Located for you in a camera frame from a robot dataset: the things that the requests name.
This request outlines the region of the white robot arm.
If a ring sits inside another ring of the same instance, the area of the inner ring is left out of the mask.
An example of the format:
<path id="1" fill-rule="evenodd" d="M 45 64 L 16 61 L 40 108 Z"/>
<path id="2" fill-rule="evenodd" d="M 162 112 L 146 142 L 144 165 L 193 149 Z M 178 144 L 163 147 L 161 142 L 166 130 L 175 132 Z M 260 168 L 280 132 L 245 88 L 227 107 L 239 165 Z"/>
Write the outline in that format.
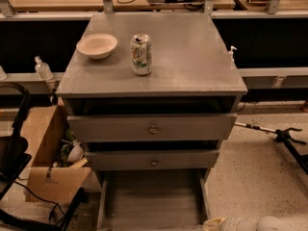
<path id="1" fill-rule="evenodd" d="M 239 217 L 214 218 L 203 223 L 203 231 L 299 231 L 280 218 L 265 216 L 258 220 Z"/>

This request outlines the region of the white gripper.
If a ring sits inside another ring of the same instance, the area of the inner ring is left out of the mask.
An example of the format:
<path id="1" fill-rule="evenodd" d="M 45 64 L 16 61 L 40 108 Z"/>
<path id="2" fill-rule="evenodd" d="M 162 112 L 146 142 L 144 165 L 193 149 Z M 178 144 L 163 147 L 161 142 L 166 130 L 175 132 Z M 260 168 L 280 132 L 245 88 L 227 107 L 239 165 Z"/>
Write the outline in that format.
<path id="1" fill-rule="evenodd" d="M 204 231 L 256 231 L 257 223 L 238 217 L 212 218 L 203 223 Z"/>

